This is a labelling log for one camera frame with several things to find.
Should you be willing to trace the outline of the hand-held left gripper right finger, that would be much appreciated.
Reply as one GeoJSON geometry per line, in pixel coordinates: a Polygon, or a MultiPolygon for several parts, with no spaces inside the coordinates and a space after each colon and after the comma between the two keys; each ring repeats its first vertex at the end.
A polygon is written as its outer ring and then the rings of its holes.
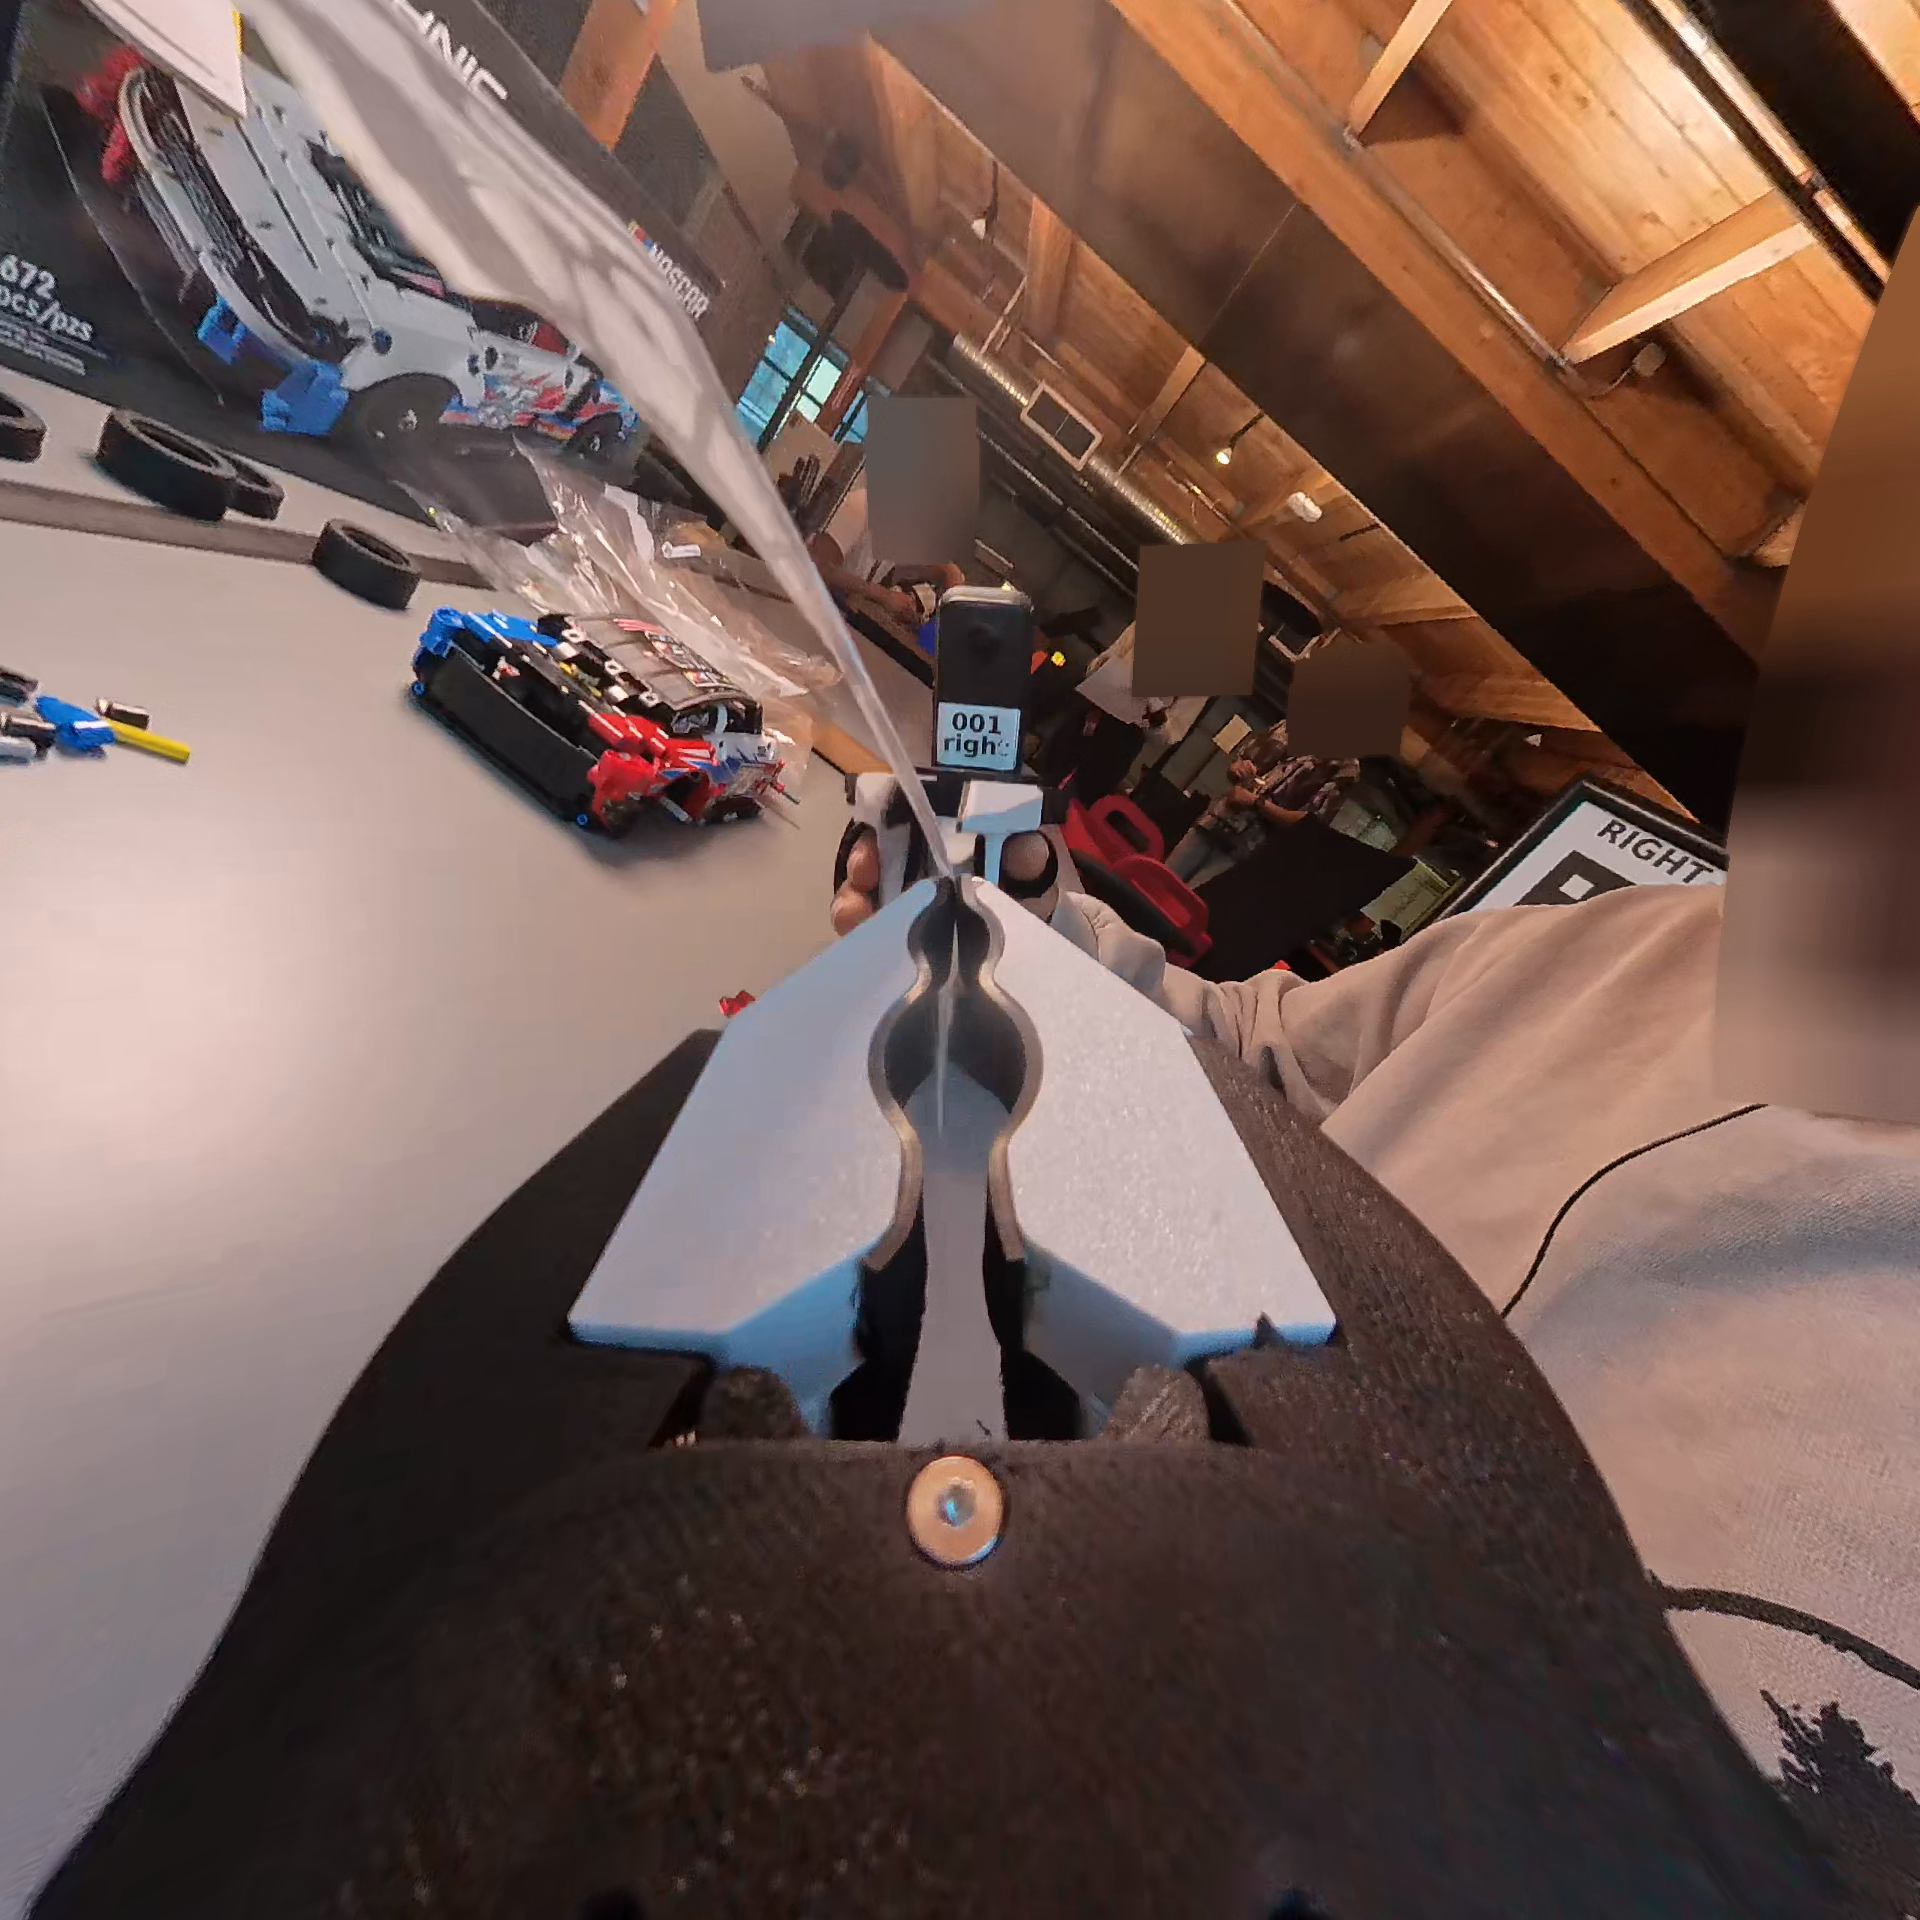
{"type": "Polygon", "coordinates": [[[1144,1367],[1326,1346],[1334,1303],[1185,1026],[985,879],[962,884],[962,1066],[987,1144],[1011,1438],[1084,1438],[1144,1367]]]}

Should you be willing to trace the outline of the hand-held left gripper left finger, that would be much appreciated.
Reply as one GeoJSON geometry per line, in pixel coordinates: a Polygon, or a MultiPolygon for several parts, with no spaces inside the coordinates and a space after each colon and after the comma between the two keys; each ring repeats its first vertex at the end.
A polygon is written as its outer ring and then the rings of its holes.
{"type": "Polygon", "coordinates": [[[775,1373],[898,1438],[923,1330],[923,1138],[955,888],[926,879],[726,1021],[566,1330],[775,1373]]]}

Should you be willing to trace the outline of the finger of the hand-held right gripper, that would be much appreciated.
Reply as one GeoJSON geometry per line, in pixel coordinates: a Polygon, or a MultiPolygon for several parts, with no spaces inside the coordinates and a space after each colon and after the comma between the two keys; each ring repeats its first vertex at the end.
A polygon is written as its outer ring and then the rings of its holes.
{"type": "Polygon", "coordinates": [[[1028,888],[1045,873],[1041,787],[966,785],[955,806],[955,873],[1028,888]]]}
{"type": "Polygon", "coordinates": [[[941,823],[931,816],[936,776],[859,776],[854,780],[854,855],[869,849],[869,864],[854,864],[854,891],[864,904],[893,904],[923,879],[946,879],[941,823]]]}

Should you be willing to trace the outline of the shiny sticker sheet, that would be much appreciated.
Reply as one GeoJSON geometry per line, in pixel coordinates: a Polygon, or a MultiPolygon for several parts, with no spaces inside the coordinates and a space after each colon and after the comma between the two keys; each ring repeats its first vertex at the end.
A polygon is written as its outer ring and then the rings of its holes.
{"type": "Polygon", "coordinates": [[[748,534],[842,678],[898,780],[941,884],[955,884],[915,759],[854,631],[751,450],[718,370],[629,224],[507,112],[477,93],[376,0],[239,5],[405,237],[454,293],[558,322],[748,534]]]}

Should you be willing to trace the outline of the person's right forearm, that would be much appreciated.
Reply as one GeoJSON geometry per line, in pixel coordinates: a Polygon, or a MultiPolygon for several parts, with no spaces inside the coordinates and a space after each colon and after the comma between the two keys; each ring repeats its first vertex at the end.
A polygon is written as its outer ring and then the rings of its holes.
{"type": "Polygon", "coordinates": [[[1468,909],[1353,967],[1212,983],[1087,894],[1050,927],[1359,1160],[1586,1169],[1709,1112],[1725,888],[1468,909]]]}

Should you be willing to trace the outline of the red black lego car model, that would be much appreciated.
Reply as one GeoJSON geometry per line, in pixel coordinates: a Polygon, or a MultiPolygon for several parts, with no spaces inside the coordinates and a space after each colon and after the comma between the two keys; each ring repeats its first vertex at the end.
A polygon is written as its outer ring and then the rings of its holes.
{"type": "Polygon", "coordinates": [[[438,609],[412,703],[570,830],[629,838],[647,814],[735,823],[801,800],[805,748],[766,703],[652,621],[522,621],[438,609]]]}

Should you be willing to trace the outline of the black lego set box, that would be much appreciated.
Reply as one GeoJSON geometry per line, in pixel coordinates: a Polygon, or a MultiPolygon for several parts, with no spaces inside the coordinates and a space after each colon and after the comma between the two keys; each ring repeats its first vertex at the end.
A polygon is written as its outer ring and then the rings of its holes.
{"type": "Polygon", "coordinates": [[[3,375],[414,516],[541,510],[530,455],[690,504],[549,316],[463,296],[243,27],[228,116],[91,5],[3,5],[3,375]]]}

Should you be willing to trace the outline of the red plastic chair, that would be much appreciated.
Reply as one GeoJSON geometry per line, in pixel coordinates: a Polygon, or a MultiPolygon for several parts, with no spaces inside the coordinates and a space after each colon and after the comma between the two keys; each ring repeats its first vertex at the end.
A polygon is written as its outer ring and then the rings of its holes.
{"type": "Polygon", "coordinates": [[[1095,806],[1077,800],[1066,814],[1066,841],[1087,884],[1119,879],[1142,894],[1180,888],[1167,864],[1160,830],[1127,796],[1102,796],[1095,806]]]}
{"type": "Polygon", "coordinates": [[[1115,863],[1115,879],[1132,888],[1170,927],[1167,946],[1178,965],[1197,965],[1212,950],[1212,907],[1191,884],[1180,884],[1167,863],[1147,855],[1127,855],[1115,863]]]}

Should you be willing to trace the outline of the clear plastic bag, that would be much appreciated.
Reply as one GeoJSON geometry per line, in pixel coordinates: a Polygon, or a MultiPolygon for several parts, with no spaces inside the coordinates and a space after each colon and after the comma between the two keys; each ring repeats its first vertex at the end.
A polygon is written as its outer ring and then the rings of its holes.
{"type": "Polygon", "coordinates": [[[454,445],[400,463],[393,482],[477,573],[546,615],[652,621],[755,693],[805,699],[842,681],[835,648],[751,552],[580,459],[454,445]]]}

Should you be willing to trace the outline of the person's beige hoodie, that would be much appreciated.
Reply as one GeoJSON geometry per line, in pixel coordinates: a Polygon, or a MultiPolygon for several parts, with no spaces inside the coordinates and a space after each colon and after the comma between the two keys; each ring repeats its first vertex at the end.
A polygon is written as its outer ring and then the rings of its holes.
{"type": "MultiPolygon", "coordinates": [[[[1597,1166],[1367,1169],[1503,1309],[1597,1166]]],[[[1603,1177],[1507,1320],[1861,1915],[1916,1915],[1916,1300],[1916,1133],[1765,1106],[1603,1177]]]]}

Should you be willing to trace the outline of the black framed white sign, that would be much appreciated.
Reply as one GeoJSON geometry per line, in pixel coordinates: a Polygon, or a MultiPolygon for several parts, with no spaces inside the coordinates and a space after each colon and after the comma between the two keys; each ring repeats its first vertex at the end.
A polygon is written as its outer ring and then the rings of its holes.
{"type": "Polygon", "coordinates": [[[1437,921],[1496,907],[1583,904],[1626,888],[1725,888],[1717,835],[1603,785],[1571,780],[1484,873],[1458,888],[1437,921]]]}

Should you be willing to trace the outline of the black table divider strip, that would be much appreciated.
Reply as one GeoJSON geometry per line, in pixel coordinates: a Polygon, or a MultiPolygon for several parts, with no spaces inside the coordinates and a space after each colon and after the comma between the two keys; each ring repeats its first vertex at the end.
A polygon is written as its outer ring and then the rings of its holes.
{"type": "Polygon", "coordinates": [[[69,493],[69,489],[22,482],[7,470],[0,478],[0,521],[56,531],[56,534],[111,539],[111,540],[208,549],[208,552],[258,557],[258,563],[309,563],[320,540],[320,534],[302,534],[285,521],[253,521],[253,516],[196,521],[164,504],[153,504],[143,496],[69,493]]]}

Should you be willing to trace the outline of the white paper sheet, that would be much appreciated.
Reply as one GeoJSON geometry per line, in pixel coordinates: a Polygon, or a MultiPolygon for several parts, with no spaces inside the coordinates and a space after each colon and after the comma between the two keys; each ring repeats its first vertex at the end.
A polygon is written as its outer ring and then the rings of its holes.
{"type": "Polygon", "coordinates": [[[86,0],[131,50],[247,118],[243,17],[224,0],[86,0]]]}

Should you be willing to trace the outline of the silver ventilation duct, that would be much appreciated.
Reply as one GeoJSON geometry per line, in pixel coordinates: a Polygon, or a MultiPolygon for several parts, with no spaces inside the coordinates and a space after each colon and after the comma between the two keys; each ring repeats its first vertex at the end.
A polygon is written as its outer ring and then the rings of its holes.
{"type": "MultiPolygon", "coordinates": [[[[945,365],[946,375],[955,375],[962,383],[968,383],[968,388],[982,388],[982,395],[991,395],[999,402],[1005,402],[1000,409],[1015,415],[1015,422],[1020,426],[1020,433],[1041,446],[1060,466],[1066,466],[1026,422],[1020,422],[1020,402],[1035,395],[1037,383],[1020,376],[1017,370],[1011,370],[999,355],[971,344],[966,331],[954,331],[946,335],[946,349],[945,349],[945,365]]],[[[1091,455],[1091,463],[1084,470],[1066,466],[1084,489],[1091,489],[1095,496],[1110,502],[1115,510],[1127,510],[1155,539],[1160,540],[1202,540],[1202,534],[1180,521],[1178,512],[1170,512],[1160,502],[1155,502],[1132,478],[1123,478],[1108,455],[1102,446],[1091,455]]]]}

